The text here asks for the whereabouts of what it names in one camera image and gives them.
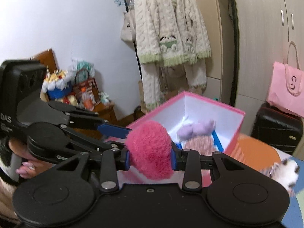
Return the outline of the left hand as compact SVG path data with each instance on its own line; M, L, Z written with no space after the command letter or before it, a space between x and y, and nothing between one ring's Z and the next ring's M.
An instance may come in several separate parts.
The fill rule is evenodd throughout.
M23 144L19 139L11 137L8 145L13 153L24 159L22 165L16 170L16 173L24 179L31 179L53 167L51 163L34 158L29 153L27 145Z

